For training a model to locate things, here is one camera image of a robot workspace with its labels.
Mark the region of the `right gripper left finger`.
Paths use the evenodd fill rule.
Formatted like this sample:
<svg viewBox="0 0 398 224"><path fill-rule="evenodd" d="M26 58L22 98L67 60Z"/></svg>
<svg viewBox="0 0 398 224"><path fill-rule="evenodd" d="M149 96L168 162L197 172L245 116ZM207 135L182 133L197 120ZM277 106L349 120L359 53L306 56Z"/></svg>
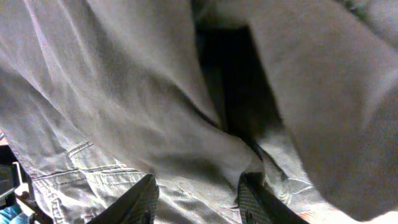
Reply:
<svg viewBox="0 0 398 224"><path fill-rule="evenodd" d="M158 199L159 186L148 174L88 224L153 224Z"/></svg>

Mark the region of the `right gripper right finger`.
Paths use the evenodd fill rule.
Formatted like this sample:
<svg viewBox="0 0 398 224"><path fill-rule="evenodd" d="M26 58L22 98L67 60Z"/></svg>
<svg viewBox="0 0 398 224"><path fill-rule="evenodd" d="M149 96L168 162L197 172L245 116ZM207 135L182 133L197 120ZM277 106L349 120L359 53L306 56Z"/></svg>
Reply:
<svg viewBox="0 0 398 224"><path fill-rule="evenodd" d="M238 208L243 224L308 224L261 183L260 173L242 173Z"/></svg>

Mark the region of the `grey shorts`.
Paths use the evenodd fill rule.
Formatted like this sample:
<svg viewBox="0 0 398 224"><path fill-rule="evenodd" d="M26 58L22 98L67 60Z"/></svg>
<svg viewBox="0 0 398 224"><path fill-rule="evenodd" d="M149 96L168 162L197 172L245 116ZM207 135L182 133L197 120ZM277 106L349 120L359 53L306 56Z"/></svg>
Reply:
<svg viewBox="0 0 398 224"><path fill-rule="evenodd" d="M1 129L54 223L143 177L155 223L397 210L396 1L2 1Z"/></svg>

